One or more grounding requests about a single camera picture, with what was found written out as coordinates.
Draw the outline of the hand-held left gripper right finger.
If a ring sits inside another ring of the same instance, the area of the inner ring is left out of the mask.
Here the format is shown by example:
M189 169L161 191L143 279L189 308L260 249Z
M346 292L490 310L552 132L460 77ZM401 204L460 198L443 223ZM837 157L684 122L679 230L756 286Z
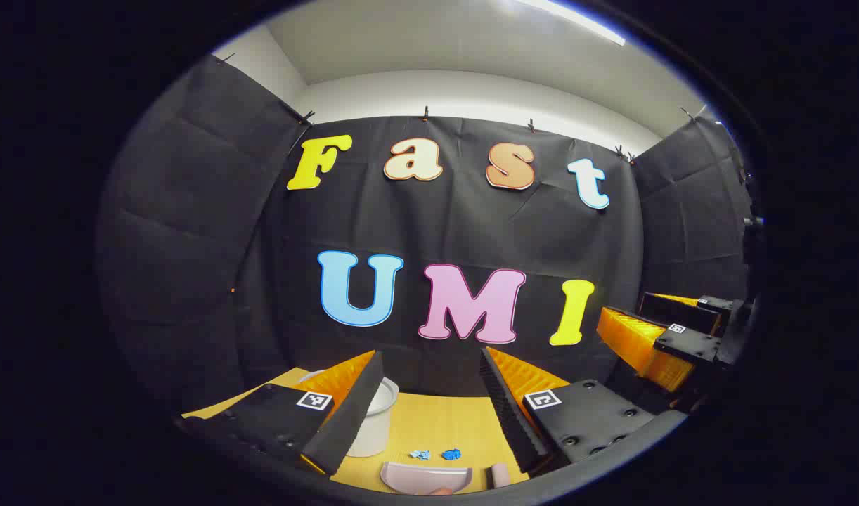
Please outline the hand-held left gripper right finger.
M482 349L479 375L522 473L580 463L654 419L601 382L567 382L497 349Z

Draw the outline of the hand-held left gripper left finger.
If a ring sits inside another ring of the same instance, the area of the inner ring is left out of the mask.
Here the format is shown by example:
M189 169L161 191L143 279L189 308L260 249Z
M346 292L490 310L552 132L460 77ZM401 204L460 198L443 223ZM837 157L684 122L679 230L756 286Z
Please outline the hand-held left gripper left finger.
M183 426L219 448L247 451L326 477L337 473L384 378L371 350L282 387L266 382L211 415Z

